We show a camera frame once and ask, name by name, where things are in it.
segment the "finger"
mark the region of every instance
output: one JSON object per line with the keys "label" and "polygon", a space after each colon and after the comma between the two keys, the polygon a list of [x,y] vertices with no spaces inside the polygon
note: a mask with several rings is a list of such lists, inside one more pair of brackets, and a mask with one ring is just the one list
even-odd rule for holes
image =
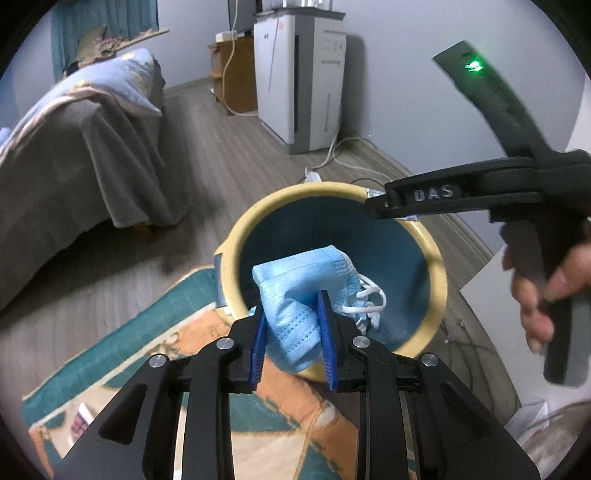
{"label": "finger", "polygon": [[517,272],[513,274],[511,295],[522,307],[528,310],[536,309],[538,302],[540,301],[540,292],[538,291],[538,288]]}
{"label": "finger", "polygon": [[576,245],[550,277],[544,290],[544,298],[556,301],[570,297],[590,284],[591,244]]}
{"label": "finger", "polygon": [[507,271],[513,268],[513,254],[511,253],[511,249],[509,247],[505,250],[505,255],[503,255],[503,270]]}
{"label": "finger", "polygon": [[539,340],[526,335],[525,341],[532,353],[539,353],[539,351],[542,350],[542,343]]}
{"label": "finger", "polygon": [[521,309],[521,326],[527,336],[541,343],[548,343],[554,336],[554,324],[547,315],[539,310]]}

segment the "television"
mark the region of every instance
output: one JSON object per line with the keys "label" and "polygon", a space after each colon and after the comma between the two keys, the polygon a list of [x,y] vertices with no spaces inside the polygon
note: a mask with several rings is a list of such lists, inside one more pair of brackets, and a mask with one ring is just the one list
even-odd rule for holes
{"label": "television", "polygon": [[[234,23],[234,13],[236,10],[236,0],[228,0],[228,18],[232,29]],[[256,23],[256,14],[262,12],[262,0],[238,0],[238,17],[236,19],[236,32],[245,33],[252,31]]]}

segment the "blue gripper pad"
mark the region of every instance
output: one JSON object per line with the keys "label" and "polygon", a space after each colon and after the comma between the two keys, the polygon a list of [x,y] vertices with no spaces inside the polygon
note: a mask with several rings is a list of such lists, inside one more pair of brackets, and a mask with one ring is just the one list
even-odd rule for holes
{"label": "blue gripper pad", "polygon": [[261,313],[258,327],[256,328],[255,341],[252,344],[251,350],[251,372],[248,377],[248,382],[253,391],[261,381],[262,364],[265,361],[265,351],[267,350],[267,319],[265,312]]}
{"label": "blue gripper pad", "polygon": [[320,328],[320,345],[322,347],[322,358],[324,360],[324,376],[330,389],[335,391],[339,383],[336,371],[336,349],[332,335],[330,334],[330,326],[322,292],[318,294],[318,309],[316,315],[318,317],[318,326]]}

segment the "green led light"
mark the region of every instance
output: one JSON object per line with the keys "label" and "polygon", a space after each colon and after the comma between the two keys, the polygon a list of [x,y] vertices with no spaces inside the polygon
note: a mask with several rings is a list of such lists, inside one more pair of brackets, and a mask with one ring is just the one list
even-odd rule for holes
{"label": "green led light", "polygon": [[464,68],[466,70],[468,70],[469,72],[479,72],[484,67],[482,65],[480,65],[480,62],[478,60],[474,60],[473,62],[469,63],[468,65],[464,65]]}

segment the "face mask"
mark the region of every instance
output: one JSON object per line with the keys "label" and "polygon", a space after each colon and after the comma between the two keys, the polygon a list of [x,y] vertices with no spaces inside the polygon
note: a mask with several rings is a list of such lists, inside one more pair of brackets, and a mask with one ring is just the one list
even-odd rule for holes
{"label": "face mask", "polygon": [[[359,275],[349,257],[332,245],[256,265],[252,277],[267,318],[267,355],[292,373],[320,357],[320,290],[328,292],[335,313],[355,318],[363,334],[370,324],[379,327],[379,312],[386,306],[384,292]],[[382,297],[382,305],[368,301],[371,293]]]}

